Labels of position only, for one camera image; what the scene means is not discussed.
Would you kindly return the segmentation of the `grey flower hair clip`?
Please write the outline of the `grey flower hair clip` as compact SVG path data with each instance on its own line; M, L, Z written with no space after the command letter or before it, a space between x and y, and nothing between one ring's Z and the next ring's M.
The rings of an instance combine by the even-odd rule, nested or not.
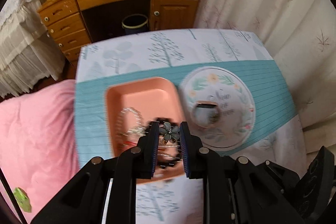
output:
M170 122L164 122L159 128L159 133L162 136L162 143L175 143L180 139L180 128L172 126Z

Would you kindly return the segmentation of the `pink blanket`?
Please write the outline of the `pink blanket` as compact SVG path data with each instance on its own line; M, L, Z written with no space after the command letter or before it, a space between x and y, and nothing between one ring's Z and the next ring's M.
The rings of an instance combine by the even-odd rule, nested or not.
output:
M27 222L79 171L75 81L1 102L1 170L30 200Z

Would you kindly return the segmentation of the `green sticker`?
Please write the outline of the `green sticker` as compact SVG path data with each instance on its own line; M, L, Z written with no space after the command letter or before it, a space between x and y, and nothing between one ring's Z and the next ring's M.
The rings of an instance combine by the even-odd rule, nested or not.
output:
M31 213L32 212L32 206L30 204L30 199L27 195L27 193L21 189L16 187L13 190L13 195L19 205L19 207L26 213Z

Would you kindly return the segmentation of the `patterned white teal tablecloth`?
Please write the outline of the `patterned white teal tablecloth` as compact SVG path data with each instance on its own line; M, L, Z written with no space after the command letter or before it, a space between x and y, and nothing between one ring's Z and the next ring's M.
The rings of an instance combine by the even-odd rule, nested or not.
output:
M266 160L306 172L299 116L276 62L252 32L184 29L122 36L82 47L76 74L75 139L80 166L95 156L112 158L105 94L112 85L150 77L183 89L195 69L219 67L252 93L256 123L249 138L228 154L254 164Z

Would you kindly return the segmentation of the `pink plastic tray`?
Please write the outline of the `pink plastic tray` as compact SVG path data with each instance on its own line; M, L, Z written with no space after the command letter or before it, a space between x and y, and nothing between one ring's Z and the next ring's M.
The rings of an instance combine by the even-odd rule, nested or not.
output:
M162 77L114 85L106 92L109 136L114 156L136 146L153 122L178 126L185 120L178 92ZM162 143L159 133L157 165L153 180L171 180L184 173L181 137L175 143Z

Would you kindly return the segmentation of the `white lace bed cover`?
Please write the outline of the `white lace bed cover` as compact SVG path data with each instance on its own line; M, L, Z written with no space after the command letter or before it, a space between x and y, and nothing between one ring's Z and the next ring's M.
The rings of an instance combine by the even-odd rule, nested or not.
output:
M40 0L7 0L1 9L1 97L30 92L41 79L58 80L65 58L47 35Z

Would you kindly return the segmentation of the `dark waste bin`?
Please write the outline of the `dark waste bin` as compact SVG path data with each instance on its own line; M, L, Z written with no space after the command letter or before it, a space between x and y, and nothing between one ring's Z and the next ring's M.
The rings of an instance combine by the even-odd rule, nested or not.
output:
M122 20L122 28L125 30L126 35L148 32L149 20L146 15L129 15Z

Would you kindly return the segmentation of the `white floral curtain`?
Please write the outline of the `white floral curtain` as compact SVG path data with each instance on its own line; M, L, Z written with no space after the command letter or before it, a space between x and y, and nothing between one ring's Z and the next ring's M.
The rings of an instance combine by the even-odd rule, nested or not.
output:
M255 33L285 77L307 152L335 149L335 7L330 0L202 0L195 26Z

